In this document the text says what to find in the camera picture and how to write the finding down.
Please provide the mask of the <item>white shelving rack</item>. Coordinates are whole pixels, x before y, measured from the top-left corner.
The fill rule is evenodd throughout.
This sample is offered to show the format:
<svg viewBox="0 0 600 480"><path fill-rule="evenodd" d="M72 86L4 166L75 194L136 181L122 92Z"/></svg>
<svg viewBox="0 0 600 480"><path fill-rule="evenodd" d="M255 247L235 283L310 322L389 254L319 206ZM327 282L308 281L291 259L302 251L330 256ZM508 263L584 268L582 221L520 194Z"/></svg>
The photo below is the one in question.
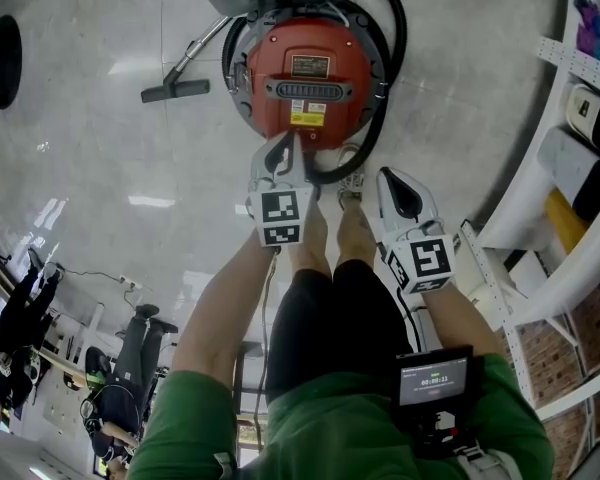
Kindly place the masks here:
<svg viewBox="0 0 600 480"><path fill-rule="evenodd" d="M545 212L556 186L537 160L554 127L600 155L565 116L575 84L600 95L600 61L576 47L573 1L565 2L562 32L532 50L554 76L531 143L487 223L461 226L457 256L460 287L496 331L548 432L555 480L600 476L600 213L566 255Z"/></svg>

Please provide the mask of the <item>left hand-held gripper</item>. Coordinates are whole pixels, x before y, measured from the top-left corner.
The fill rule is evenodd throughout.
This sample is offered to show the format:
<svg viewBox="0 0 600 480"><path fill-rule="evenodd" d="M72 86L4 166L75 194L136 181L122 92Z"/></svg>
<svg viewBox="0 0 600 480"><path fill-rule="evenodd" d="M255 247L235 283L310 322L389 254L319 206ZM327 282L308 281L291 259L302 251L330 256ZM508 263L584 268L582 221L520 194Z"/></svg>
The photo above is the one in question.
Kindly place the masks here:
<svg viewBox="0 0 600 480"><path fill-rule="evenodd" d="M309 207L315 194L311 185L258 189L261 181L268 183L274 180L277 168L279 184L309 184L305 153L297 132L283 132L266 140L252 157L249 189L255 191L249 192L247 208L255 222L261 245L268 248L296 245L303 241Z"/></svg>

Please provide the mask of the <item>person's right leg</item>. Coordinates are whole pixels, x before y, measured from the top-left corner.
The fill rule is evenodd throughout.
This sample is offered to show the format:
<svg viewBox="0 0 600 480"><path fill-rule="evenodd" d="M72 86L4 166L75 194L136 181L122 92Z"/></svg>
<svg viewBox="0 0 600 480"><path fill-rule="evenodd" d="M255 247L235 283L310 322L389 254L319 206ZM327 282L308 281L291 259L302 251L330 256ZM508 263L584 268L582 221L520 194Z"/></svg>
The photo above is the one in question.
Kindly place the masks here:
<svg viewBox="0 0 600 480"><path fill-rule="evenodd" d="M353 197L344 197L341 203L343 213L337 232L337 264L361 261L373 268L377 253L376 239L361 207L361 201Z"/></svg>

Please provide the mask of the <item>white black small appliance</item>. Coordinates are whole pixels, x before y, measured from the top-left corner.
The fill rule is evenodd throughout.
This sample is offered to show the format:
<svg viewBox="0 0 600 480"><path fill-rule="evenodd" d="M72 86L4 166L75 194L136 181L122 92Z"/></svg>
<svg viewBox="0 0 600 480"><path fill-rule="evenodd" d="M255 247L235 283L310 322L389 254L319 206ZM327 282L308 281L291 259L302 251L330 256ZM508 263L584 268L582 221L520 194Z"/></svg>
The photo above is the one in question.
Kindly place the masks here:
<svg viewBox="0 0 600 480"><path fill-rule="evenodd" d="M600 95L585 84L575 84L565 116L569 126L600 153Z"/></svg>

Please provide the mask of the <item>white shoulder bag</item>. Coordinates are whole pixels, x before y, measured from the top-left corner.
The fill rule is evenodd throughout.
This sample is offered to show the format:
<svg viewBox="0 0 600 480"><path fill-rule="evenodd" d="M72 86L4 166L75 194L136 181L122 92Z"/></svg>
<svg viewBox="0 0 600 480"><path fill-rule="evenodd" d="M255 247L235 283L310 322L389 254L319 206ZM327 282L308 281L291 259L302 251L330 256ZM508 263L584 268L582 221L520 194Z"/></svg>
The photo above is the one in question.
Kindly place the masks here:
<svg viewBox="0 0 600 480"><path fill-rule="evenodd" d="M454 449L453 453L469 480L511 480L504 463L478 445L461 446Z"/></svg>

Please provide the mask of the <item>black forearm screen device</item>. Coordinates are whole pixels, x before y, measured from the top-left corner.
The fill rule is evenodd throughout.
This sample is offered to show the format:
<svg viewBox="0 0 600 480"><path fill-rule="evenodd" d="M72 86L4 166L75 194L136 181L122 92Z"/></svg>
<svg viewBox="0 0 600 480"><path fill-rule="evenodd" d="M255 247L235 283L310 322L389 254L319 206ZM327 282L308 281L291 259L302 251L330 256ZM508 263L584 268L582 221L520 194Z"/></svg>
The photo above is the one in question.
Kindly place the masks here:
<svg viewBox="0 0 600 480"><path fill-rule="evenodd" d="M391 416L416 456L449 458L475 443L466 427L474 377L469 345L396 358Z"/></svg>

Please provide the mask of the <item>round wooden table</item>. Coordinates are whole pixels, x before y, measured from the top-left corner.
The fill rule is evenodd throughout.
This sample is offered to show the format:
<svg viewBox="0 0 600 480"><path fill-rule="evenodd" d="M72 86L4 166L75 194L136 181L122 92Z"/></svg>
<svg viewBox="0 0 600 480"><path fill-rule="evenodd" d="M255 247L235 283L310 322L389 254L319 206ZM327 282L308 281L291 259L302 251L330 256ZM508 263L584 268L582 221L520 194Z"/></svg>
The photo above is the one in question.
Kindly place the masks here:
<svg viewBox="0 0 600 480"><path fill-rule="evenodd" d="M15 100L22 75L22 40L15 18L0 17L0 111Z"/></svg>

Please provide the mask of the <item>person's left forearm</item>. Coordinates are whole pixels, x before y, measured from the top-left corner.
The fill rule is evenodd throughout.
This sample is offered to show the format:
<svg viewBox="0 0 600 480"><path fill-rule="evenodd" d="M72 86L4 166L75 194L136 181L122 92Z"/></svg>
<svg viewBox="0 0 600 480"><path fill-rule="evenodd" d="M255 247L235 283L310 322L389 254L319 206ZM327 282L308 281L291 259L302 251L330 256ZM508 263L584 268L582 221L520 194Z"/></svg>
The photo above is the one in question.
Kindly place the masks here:
<svg viewBox="0 0 600 480"><path fill-rule="evenodd" d="M234 365L273 258L274 250L252 232L203 290L179 338L173 373L195 372L233 385Z"/></svg>

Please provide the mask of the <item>person's left leg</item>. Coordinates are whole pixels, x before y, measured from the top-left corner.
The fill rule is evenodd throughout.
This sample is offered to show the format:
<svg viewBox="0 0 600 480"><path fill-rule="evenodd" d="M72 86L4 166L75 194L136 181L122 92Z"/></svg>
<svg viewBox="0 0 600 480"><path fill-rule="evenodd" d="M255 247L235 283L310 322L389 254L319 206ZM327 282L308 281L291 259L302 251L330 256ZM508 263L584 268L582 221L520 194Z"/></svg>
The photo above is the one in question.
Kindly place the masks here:
<svg viewBox="0 0 600 480"><path fill-rule="evenodd" d="M302 242L288 247L293 274L301 270L312 270L330 278L331 268L326 258L328 226L317 204L313 200L308 209Z"/></svg>

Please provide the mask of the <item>red vacuum cleaner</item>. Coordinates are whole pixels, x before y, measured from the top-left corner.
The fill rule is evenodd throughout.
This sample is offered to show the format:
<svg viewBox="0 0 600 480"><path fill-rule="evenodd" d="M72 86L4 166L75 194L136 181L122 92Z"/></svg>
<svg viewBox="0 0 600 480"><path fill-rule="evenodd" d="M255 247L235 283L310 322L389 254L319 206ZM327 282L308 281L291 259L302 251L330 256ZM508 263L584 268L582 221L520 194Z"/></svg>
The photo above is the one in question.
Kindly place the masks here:
<svg viewBox="0 0 600 480"><path fill-rule="evenodd" d="M401 0L328 0L218 18L166 74L145 103L205 94L186 66L218 34L221 74L242 119L268 140L299 134L307 180L333 184L361 167L380 137L405 58ZM316 132L317 141L309 134Z"/></svg>

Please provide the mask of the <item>person's black shorts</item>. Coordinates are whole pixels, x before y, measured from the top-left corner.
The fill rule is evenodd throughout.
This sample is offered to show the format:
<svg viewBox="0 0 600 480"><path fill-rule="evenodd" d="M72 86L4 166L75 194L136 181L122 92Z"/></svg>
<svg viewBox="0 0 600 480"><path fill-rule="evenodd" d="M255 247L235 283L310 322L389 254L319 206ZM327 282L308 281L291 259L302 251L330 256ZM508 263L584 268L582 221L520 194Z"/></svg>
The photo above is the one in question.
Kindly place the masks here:
<svg viewBox="0 0 600 480"><path fill-rule="evenodd" d="M362 390L388 396L398 355L410 354L398 305L361 260L339 265L331 277L302 269L279 306L270 338L266 400L320 377L359 376Z"/></svg>

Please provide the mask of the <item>yellow object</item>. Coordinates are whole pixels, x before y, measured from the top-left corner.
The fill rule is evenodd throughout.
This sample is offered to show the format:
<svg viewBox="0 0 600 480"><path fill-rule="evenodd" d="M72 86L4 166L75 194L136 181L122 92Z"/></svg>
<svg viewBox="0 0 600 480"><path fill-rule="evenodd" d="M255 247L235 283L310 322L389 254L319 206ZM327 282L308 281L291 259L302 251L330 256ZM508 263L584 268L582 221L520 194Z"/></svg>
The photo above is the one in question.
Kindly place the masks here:
<svg viewBox="0 0 600 480"><path fill-rule="evenodd" d="M545 202L545 212L566 255L582 240L590 224L573 210L558 188L553 188Z"/></svg>

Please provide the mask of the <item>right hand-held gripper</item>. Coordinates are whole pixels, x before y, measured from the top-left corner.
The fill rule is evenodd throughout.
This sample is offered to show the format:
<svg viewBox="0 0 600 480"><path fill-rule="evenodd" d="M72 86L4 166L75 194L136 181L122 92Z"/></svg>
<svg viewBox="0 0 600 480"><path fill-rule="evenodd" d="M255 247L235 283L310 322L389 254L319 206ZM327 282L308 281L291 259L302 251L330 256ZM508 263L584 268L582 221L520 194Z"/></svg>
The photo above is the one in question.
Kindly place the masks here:
<svg viewBox="0 0 600 480"><path fill-rule="evenodd" d="M455 275L453 236L446 234L429 189L391 167L376 176L380 216L386 233L382 260L401 295L439 290Z"/></svg>

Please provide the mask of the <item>person's leg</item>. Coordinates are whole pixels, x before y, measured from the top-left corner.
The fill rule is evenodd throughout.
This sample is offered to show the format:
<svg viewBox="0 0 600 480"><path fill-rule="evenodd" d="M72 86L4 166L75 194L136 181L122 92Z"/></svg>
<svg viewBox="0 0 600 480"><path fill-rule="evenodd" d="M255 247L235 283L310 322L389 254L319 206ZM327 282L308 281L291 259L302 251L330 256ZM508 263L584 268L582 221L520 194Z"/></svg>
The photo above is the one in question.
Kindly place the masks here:
<svg viewBox="0 0 600 480"><path fill-rule="evenodd" d="M361 261L373 268L377 253L376 239L361 207L361 201L353 197L344 197L341 203L343 213L337 232L337 264Z"/></svg>
<svg viewBox="0 0 600 480"><path fill-rule="evenodd" d="M313 200L308 209L302 242L288 247L293 274L301 270L312 270L330 278L331 268L326 258L328 226L317 204Z"/></svg>

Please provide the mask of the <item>person's right shoe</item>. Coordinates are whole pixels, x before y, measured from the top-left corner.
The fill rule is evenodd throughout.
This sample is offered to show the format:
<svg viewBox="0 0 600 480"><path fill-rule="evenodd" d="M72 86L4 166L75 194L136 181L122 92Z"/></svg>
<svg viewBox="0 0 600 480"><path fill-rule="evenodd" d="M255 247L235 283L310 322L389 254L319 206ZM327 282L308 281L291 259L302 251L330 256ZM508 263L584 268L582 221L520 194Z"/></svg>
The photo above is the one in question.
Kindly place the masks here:
<svg viewBox="0 0 600 480"><path fill-rule="evenodd" d="M365 166L361 166L338 182L337 200L342 210L349 202L362 202Z"/></svg>

